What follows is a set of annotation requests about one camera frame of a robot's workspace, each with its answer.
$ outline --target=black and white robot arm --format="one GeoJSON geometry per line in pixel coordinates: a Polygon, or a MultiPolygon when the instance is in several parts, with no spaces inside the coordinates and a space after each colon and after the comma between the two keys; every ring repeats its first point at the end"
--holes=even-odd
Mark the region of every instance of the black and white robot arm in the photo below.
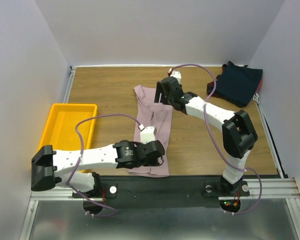
{"type": "Polygon", "coordinates": [[[221,181],[229,192],[236,189],[243,177],[247,157],[258,139],[249,115],[240,110],[234,112],[205,102],[193,92],[182,90],[181,74],[172,74],[157,83],[155,102],[171,105],[177,111],[195,116],[205,121],[204,106],[208,122],[222,132],[223,147],[228,153],[221,181]]]}
{"type": "Polygon", "coordinates": [[[160,166],[159,159],[165,154],[163,145],[156,140],[156,128],[148,126],[140,132],[140,141],[122,140],[108,146],[80,150],[53,150],[43,146],[31,160],[31,190],[46,191],[54,187],[67,188],[75,165],[80,164],[71,178],[71,185],[86,193],[96,187],[92,173],[79,172],[89,169],[132,169],[141,166],[160,166]]]}

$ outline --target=dark folded fabric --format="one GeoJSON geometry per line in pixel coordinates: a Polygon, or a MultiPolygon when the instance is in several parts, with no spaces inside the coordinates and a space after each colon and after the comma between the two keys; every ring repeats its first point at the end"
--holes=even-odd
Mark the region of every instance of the dark folded fabric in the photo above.
{"type": "MultiPolygon", "coordinates": [[[[248,105],[254,96],[263,74],[262,69],[252,69],[236,66],[232,62],[222,69],[222,74],[217,76],[214,97],[225,99],[238,107],[248,105]]],[[[207,93],[211,93],[213,82],[208,83],[207,93]]]]}

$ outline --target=white wall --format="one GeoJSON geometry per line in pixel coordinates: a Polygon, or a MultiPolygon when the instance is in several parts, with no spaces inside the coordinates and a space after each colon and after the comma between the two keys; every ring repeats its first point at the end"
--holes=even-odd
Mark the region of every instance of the white wall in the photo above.
{"type": "Polygon", "coordinates": [[[249,66],[264,70],[260,105],[300,189],[300,0],[285,1],[249,66]]]}
{"type": "Polygon", "coordinates": [[[70,65],[248,64],[284,0],[36,0],[70,65]]]}
{"type": "Polygon", "coordinates": [[[31,158],[68,66],[34,0],[0,1],[0,240],[19,238],[31,158]]]}

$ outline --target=yellow bin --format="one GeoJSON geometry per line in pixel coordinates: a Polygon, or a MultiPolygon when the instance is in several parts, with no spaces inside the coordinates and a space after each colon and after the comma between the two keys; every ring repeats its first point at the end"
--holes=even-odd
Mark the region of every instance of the yellow bin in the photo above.
{"type": "MultiPolygon", "coordinates": [[[[43,130],[38,151],[44,145],[52,145],[54,150],[79,150],[81,148],[80,139],[75,127],[80,121],[96,115],[96,104],[53,104],[43,130]]],[[[95,119],[86,121],[78,128],[82,134],[84,149],[89,149],[91,146],[95,122],[95,119]]]]}

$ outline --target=wooden tabletop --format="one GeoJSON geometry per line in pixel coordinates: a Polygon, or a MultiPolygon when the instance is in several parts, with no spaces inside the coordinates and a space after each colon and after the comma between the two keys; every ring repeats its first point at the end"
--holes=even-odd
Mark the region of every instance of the wooden tabletop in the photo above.
{"type": "MultiPolygon", "coordinates": [[[[169,67],[78,67],[69,97],[69,103],[97,104],[97,114],[124,113],[137,116],[137,99],[134,87],[155,88],[156,83],[167,76],[169,67]]],[[[209,67],[217,76],[220,67],[209,67]]],[[[183,67],[182,89],[201,98],[207,97],[207,83],[212,79],[197,67],[183,67]]],[[[238,111],[240,108],[226,100],[211,97],[210,102],[221,108],[238,111]]],[[[275,163],[258,113],[251,101],[243,108],[249,113],[258,141],[251,151],[246,167],[253,167],[262,175],[277,174],[275,163]]],[[[218,145],[223,149],[222,134],[211,126],[218,145]]],[[[135,122],[127,117],[113,116],[97,119],[91,148],[104,147],[121,140],[132,141],[135,122]]],[[[205,122],[194,116],[173,111],[167,159],[170,175],[221,175],[225,163],[218,155],[209,137],[205,122]]],[[[101,175],[128,175],[127,169],[96,169],[101,175]]]]}

